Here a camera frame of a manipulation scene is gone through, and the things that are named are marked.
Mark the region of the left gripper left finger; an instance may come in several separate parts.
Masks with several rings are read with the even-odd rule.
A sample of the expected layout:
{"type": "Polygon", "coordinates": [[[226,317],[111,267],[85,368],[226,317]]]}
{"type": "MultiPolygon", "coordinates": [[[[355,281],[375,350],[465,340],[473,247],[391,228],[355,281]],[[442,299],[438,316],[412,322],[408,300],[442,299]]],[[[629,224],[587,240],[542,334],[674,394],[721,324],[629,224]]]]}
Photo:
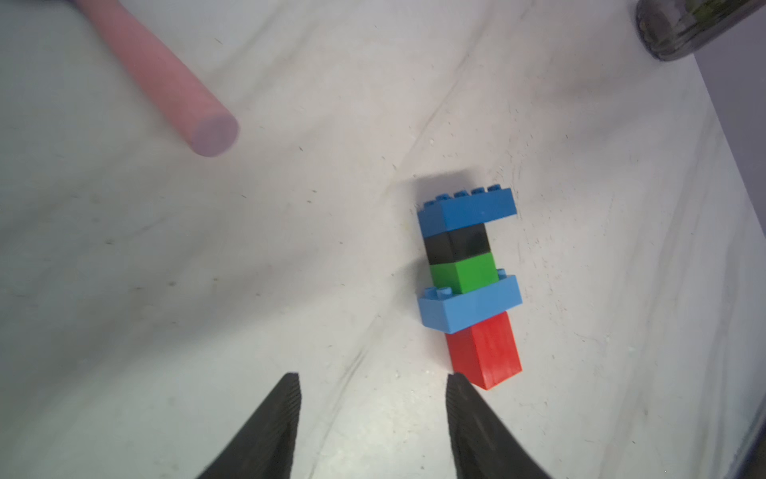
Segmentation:
{"type": "Polygon", "coordinates": [[[300,408],[299,375],[290,372],[283,375],[199,479],[288,478],[300,408]]]}

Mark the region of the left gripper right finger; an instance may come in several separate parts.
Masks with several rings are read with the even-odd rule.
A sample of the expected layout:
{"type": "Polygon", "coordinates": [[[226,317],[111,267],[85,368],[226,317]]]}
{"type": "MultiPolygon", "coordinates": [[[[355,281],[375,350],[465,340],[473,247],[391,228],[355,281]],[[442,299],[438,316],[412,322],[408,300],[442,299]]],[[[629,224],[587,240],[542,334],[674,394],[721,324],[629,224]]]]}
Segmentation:
{"type": "Polygon", "coordinates": [[[461,373],[448,376],[446,410],[459,478],[549,478],[461,373]]]}

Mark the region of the red lego brick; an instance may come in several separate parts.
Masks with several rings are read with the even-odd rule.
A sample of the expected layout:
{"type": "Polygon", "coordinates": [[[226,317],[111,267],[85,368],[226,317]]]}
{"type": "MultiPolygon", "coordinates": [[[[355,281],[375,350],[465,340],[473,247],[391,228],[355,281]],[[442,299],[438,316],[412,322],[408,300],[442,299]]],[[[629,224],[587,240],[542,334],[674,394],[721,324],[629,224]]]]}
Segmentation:
{"type": "Polygon", "coordinates": [[[490,390],[523,371],[508,313],[446,339],[453,370],[482,389],[490,390]]]}

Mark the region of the light blue lego brick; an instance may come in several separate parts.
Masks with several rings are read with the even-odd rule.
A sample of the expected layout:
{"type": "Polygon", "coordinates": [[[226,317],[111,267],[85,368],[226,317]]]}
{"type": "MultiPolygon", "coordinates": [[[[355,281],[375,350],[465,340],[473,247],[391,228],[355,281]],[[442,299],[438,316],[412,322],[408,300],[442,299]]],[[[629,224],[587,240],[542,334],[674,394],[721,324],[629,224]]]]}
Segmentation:
{"type": "Polygon", "coordinates": [[[498,278],[496,283],[468,293],[429,287],[418,299],[423,325],[452,335],[520,305],[523,301],[517,277],[499,269],[498,278]]]}

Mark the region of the green lego brick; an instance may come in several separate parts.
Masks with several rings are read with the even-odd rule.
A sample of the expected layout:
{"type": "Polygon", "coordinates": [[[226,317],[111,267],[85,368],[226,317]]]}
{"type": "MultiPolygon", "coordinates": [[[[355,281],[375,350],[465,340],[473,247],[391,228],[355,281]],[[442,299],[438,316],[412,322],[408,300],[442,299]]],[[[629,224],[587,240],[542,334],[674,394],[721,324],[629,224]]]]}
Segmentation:
{"type": "Polygon", "coordinates": [[[492,253],[476,255],[457,263],[431,265],[430,273],[434,287],[437,289],[450,287],[456,295],[470,293],[499,281],[492,253]]]}

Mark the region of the black lego brick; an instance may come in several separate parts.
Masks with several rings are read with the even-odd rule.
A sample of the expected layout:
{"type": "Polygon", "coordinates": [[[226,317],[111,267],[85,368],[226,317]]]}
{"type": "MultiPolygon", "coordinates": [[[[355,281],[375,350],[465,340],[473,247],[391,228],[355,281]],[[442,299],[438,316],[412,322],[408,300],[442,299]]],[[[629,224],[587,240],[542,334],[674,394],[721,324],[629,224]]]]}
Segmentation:
{"type": "Polygon", "coordinates": [[[429,265],[458,263],[491,251],[484,224],[428,237],[424,245],[429,265]]]}

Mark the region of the dark blue lego brick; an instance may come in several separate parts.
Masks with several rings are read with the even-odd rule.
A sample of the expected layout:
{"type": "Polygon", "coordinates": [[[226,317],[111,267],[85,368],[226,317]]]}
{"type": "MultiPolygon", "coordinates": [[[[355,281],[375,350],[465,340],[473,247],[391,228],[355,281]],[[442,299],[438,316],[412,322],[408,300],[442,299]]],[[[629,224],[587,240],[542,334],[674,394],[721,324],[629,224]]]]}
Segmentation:
{"type": "Polygon", "coordinates": [[[418,211],[422,237],[428,239],[460,229],[504,219],[518,213],[513,192],[500,185],[443,194],[418,211]]]}

